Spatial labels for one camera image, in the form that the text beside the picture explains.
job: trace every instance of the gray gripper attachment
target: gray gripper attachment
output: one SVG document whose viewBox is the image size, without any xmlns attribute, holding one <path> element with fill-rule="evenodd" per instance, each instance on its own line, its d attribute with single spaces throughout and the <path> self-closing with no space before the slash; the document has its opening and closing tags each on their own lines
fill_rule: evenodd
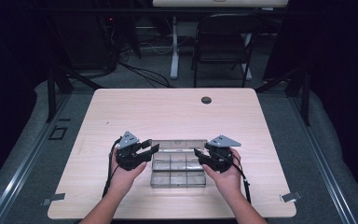
<svg viewBox="0 0 358 224">
<path fill-rule="evenodd" d="M 241 143 L 232 140 L 231 138 L 219 135 L 208 142 L 209 145 L 214 147 L 240 147 Z"/>
<path fill-rule="evenodd" d="M 121 138 L 120 142 L 118 143 L 117 149 L 122 149 L 124 147 L 131 146 L 137 142 L 139 142 L 139 138 L 137 138 L 132 133 L 126 131 L 123 134 L 123 137 Z"/>
</svg>

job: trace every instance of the black curtain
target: black curtain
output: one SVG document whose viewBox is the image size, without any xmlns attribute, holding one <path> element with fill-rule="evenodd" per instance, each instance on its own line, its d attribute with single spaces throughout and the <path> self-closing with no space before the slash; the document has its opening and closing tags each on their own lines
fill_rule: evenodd
<svg viewBox="0 0 358 224">
<path fill-rule="evenodd" d="M 315 10 L 327 16 L 283 20 L 264 78 L 281 77 L 311 58 L 310 88 L 321 98 L 358 182 L 358 1 L 291 0 L 288 6 L 288 11 Z"/>
<path fill-rule="evenodd" d="M 34 87 L 46 80 L 43 37 L 17 2 L 0 0 L 0 169 L 31 116 Z"/>
</svg>

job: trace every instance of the black chair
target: black chair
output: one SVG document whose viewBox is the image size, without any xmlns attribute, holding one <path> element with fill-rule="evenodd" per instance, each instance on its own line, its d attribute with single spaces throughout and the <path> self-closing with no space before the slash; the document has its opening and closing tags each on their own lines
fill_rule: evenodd
<svg viewBox="0 0 358 224">
<path fill-rule="evenodd" d="M 242 87 L 251 61 L 256 35 L 263 22 L 253 14 L 213 14 L 203 18 L 197 28 L 196 44 L 191 69 L 194 69 L 194 87 L 197 87 L 198 63 L 246 63 Z M 245 43 L 245 35 L 251 35 Z"/>
</svg>

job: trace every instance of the table top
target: table top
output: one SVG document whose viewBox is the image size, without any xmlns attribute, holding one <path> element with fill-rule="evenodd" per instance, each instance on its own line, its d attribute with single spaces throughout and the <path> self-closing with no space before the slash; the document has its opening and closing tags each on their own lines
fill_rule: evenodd
<svg viewBox="0 0 358 224">
<path fill-rule="evenodd" d="M 212 99 L 204 104 L 201 98 Z M 254 208 L 262 217 L 292 217 L 294 203 L 269 128 L 252 89 L 102 89 L 97 90 L 78 133 L 56 194 L 50 218 L 82 218 L 101 200 L 108 154 L 126 131 L 140 141 L 212 140 L 222 134 L 241 143 L 234 147 L 250 183 Z M 135 179 L 115 218 L 234 217 L 212 179 L 205 188 L 152 189 L 151 162 Z"/>
<path fill-rule="evenodd" d="M 153 0 L 154 7 L 286 7 L 288 0 Z"/>
</svg>

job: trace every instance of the clear plastic organizer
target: clear plastic organizer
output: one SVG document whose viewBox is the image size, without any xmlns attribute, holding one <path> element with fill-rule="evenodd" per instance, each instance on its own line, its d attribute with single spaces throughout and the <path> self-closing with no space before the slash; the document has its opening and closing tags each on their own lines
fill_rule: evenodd
<svg viewBox="0 0 358 224">
<path fill-rule="evenodd" d="M 150 185 L 156 189 L 204 188 L 205 173 L 194 155 L 207 140 L 153 140 L 159 151 L 153 155 Z"/>
</svg>

